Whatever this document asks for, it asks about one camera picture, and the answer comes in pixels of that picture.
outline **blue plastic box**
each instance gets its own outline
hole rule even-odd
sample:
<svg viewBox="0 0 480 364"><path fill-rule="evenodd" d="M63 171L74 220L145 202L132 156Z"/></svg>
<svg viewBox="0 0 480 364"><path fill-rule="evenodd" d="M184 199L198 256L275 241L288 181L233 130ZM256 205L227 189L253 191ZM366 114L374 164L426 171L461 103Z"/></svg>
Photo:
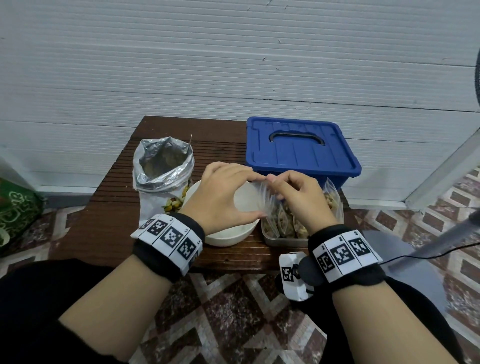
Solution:
<svg viewBox="0 0 480 364"><path fill-rule="evenodd" d="M258 116L247 120L247 165L265 175L296 170L322 187L328 177L336 189L361 173L337 124Z"/></svg>

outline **wire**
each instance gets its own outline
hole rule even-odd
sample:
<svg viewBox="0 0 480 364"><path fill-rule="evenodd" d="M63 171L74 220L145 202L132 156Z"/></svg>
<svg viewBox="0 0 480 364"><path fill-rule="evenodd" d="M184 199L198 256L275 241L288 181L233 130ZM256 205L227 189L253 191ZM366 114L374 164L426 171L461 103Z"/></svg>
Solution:
<svg viewBox="0 0 480 364"><path fill-rule="evenodd" d="M435 255L435 256L411 256L411 255L401 255L401 256L398 256L398 257L396 257L396 258L392 258L392 259L390 259L390 260L387 260L386 262L380 263L380 265L390 263L390 262L392 262L392 261L394 261L394 260L397 260L397 259L400 259L400 258L415 258L415 259L435 259L435 258L440 258L441 256L444 256L444 255L450 254L451 252L454 252L455 250L460 250L460 249L464 249L464 248L471 248L471 247L477 246L477 245L480 245L480 243L474 243L474 244L468 244L468 245L458 246L457 248L453 248L453 249L447 250L445 253L440 254L440 255Z"/></svg>

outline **green patterned fabric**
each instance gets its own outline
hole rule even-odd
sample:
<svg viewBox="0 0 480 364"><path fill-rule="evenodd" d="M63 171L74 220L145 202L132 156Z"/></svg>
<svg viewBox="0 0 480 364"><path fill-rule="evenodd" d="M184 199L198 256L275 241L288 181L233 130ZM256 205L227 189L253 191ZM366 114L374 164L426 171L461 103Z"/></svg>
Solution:
<svg viewBox="0 0 480 364"><path fill-rule="evenodd" d="M43 200L35 192L0 178L0 229L10 235L10 241L28 228L42 210Z"/></svg>

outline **box handle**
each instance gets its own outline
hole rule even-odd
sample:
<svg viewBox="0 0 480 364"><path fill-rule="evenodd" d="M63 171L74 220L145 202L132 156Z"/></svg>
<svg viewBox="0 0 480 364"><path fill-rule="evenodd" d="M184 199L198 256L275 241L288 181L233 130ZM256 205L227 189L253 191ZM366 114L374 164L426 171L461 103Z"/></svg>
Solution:
<svg viewBox="0 0 480 364"><path fill-rule="evenodd" d="M325 145L325 142L324 140L315 135L315 134L309 134L309 133L288 133L288 132L274 132L274 133L271 133L270 136L269 136L269 140L270 142L273 142L273 138L275 138L276 136L293 136L293 137L298 137L298 138L309 138L309 139L314 139L318 142L318 144L320 144L321 146L324 146Z"/></svg>

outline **wooden table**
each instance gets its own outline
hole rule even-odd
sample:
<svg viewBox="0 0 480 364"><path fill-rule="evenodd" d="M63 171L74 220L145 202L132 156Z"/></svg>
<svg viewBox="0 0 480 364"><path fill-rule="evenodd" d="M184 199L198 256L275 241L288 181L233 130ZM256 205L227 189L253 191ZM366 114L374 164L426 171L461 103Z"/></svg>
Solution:
<svg viewBox="0 0 480 364"><path fill-rule="evenodd" d="M138 193L132 187L133 153L142 139L166 136L187 142L192 136L194 182L214 161L245 162L247 135L243 121L145 116L76 224L52 252L52 259L78 258L87 263L114 267L130 255L133 244L130 234L138 227L140 213ZM343 200L345 223L358 229L357 220L344 196ZM233 247L204 245L194 267L223 271L278 270L278 256L298 250L267 246L259 224L246 240Z"/></svg>

